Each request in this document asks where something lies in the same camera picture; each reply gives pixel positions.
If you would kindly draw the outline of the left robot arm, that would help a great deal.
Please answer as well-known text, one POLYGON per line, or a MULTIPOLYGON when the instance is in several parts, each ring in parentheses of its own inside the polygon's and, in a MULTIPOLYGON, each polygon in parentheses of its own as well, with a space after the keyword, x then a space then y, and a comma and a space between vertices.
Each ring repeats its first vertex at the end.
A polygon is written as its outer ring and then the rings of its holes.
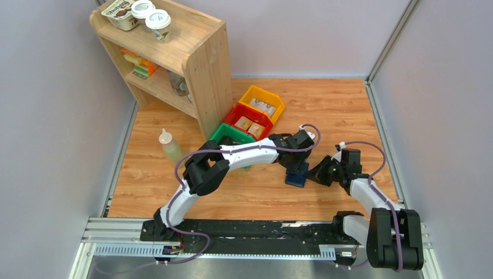
POLYGON ((225 176, 236 169, 256 164, 278 163, 299 173, 311 150, 320 142, 321 133, 312 133, 302 125, 295 134, 272 134, 260 141, 240 145, 220 145, 207 141, 199 150, 183 156, 185 170, 177 176, 180 183, 168 203, 153 218, 143 222, 142 241, 170 241, 178 225, 198 200, 217 190, 225 176))

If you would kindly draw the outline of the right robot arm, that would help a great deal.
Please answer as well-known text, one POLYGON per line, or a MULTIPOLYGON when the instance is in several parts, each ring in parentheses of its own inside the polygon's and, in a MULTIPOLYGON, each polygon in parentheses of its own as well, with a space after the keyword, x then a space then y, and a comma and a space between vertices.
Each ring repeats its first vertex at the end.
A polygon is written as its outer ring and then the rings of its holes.
POLYGON ((367 261, 374 268, 421 270, 424 266, 421 221, 417 211, 391 201, 369 174, 362 171, 360 150, 338 149, 327 155, 305 176, 318 184, 339 184, 369 214, 339 211, 331 234, 339 243, 355 239, 366 247, 367 261))

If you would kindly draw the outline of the navy blue card holder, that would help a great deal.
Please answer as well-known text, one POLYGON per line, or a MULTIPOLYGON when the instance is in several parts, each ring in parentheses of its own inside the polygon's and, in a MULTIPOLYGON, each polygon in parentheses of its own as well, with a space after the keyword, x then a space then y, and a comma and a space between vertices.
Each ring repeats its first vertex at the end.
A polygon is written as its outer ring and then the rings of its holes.
POLYGON ((305 162, 299 169, 299 172, 287 170, 285 173, 285 184, 303 188, 306 183, 306 172, 309 169, 309 163, 305 162))

